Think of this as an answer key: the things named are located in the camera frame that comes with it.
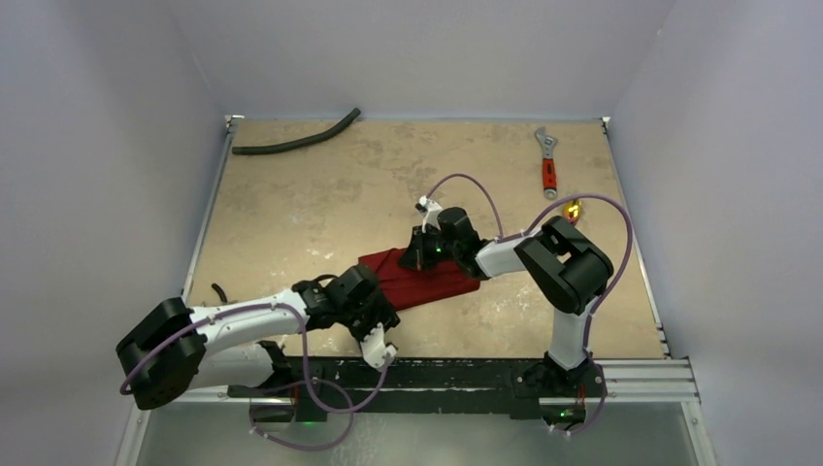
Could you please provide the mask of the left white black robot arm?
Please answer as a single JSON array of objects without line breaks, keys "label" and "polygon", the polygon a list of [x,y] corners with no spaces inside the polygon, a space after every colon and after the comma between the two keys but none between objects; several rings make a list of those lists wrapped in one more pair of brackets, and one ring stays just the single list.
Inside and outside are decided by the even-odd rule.
[{"label": "left white black robot arm", "polygon": [[169,298],[116,345],[124,372],[119,391],[144,411],[218,385],[276,397],[310,373],[291,367],[275,337],[335,324],[347,329],[367,366],[384,372],[397,354],[386,333],[399,322],[378,276],[363,264],[235,304],[189,307]]}]

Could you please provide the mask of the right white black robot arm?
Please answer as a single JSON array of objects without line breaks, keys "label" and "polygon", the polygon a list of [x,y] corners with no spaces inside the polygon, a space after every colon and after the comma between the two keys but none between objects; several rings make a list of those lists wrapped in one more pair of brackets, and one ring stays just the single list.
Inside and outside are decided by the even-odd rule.
[{"label": "right white black robot arm", "polygon": [[526,272],[554,309],[545,368],[547,387],[567,395],[583,380],[586,321],[614,273],[610,259],[568,220],[554,216],[516,238],[482,239],[462,208],[438,212],[434,225],[412,229],[398,263],[424,271],[451,260],[465,276],[487,281]]}]

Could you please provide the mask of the dark red cloth napkin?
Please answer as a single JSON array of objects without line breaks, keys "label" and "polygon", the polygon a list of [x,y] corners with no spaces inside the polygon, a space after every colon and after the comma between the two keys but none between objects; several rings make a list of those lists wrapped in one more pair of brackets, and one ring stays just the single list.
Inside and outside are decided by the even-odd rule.
[{"label": "dark red cloth napkin", "polygon": [[453,260],[429,270],[402,267],[400,259],[406,249],[389,249],[358,258],[379,279],[379,288],[397,311],[471,293],[480,289],[481,281],[466,276]]}]

